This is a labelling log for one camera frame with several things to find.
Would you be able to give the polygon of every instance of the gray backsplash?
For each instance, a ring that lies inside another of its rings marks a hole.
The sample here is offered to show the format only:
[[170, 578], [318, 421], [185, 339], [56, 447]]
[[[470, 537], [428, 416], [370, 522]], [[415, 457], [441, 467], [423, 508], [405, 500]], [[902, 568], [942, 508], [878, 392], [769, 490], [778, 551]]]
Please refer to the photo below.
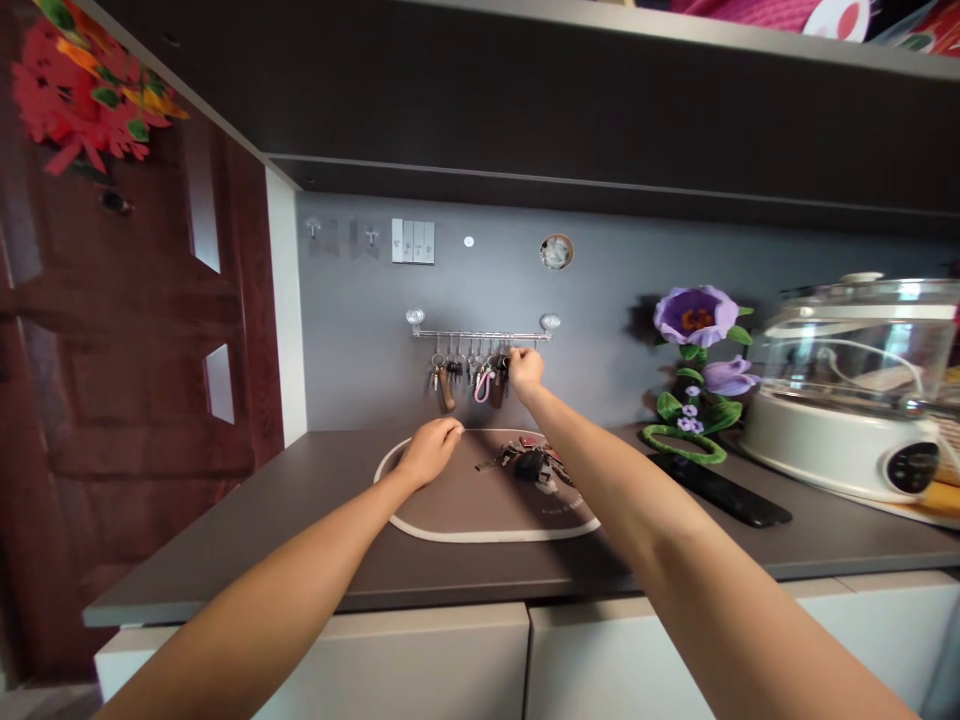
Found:
[[[435, 266], [392, 264], [394, 217], [436, 223]], [[311, 219], [321, 225], [314, 238]], [[937, 242], [303, 192], [297, 227], [311, 430], [440, 415], [427, 382], [434, 341], [413, 338], [408, 308], [424, 310], [424, 330], [540, 332], [540, 316], [557, 313], [563, 324], [540, 348], [546, 384], [594, 421], [616, 425], [652, 417], [644, 395], [663, 389], [662, 368], [677, 358], [675, 348], [637, 338], [642, 298], [710, 283], [755, 307], [744, 324], [757, 327], [776, 312], [783, 288], [864, 270], [942, 276], [939, 264], [956, 257]], [[574, 242], [565, 270], [540, 262], [552, 233]], [[738, 349], [724, 342], [711, 357]], [[532, 427], [513, 395], [499, 411], [463, 387], [456, 398], [454, 415], [469, 427]]]

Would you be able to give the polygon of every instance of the hand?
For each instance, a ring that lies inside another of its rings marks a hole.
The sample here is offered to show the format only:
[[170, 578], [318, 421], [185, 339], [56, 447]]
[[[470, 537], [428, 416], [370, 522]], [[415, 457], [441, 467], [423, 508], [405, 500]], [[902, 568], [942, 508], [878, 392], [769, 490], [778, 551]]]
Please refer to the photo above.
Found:
[[433, 482], [450, 462], [463, 435], [463, 425], [453, 418], [439, 418], [421, 426], [394, 470], [419, 490]]
[[520, 400], [540, 387], [543, 379], [543, 358], [532, 348], [510, 348], [510, 382]]

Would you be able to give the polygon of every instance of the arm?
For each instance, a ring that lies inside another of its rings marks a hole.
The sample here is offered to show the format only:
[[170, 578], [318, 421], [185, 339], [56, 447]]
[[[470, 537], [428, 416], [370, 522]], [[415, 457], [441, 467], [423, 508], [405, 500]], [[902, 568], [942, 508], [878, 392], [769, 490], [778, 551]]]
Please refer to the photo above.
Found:
[[915, 717], [646, 457], [540, 384], [510, 380], [663, 622], [719, 718]]
[[254, 566], [183, 626], [97, 718], [249, 718], [327, 624], [390, 517], [460, 442], [452, 418], [417, 431], [395, 471]]

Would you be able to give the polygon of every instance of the overhead cabinet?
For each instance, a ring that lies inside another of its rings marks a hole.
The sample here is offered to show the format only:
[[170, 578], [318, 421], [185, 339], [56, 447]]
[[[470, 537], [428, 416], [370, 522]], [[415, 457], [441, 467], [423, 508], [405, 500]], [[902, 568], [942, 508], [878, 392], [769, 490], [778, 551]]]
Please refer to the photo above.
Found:
[[956, 59], [585, 0], [100, 4], [307, 189], [960, 229]]

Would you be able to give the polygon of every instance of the wooden door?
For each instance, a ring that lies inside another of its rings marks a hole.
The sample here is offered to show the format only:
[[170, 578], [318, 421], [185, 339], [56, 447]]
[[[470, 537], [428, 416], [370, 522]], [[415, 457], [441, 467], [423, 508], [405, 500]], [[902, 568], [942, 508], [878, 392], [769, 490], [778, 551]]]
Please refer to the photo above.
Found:
[[279, 369], [263, 166], [191, 108], [115, 164], [126, 214], [43, 172], [36, 17], [0, 0], [0, 540], [28, 669], [79, 677], [82, 609], [282, 449]]

